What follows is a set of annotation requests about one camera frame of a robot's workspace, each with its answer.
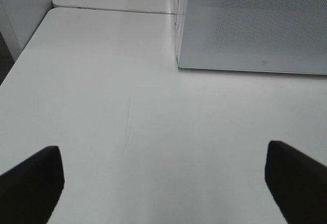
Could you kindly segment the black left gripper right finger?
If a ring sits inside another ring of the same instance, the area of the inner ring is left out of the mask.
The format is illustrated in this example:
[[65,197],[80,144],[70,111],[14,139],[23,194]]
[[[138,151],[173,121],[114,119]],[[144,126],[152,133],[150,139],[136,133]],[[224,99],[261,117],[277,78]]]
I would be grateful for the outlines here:
[[265,182],[287,223],[326,223],[326,166],[282,141],[270,141]]

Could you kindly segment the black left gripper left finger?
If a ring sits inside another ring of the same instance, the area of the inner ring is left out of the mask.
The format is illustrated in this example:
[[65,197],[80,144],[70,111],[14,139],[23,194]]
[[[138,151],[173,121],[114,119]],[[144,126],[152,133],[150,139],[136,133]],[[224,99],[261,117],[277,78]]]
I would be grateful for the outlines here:
[[47,146],[1,175],[1,223],[47,223],[64,189],[58,146]]

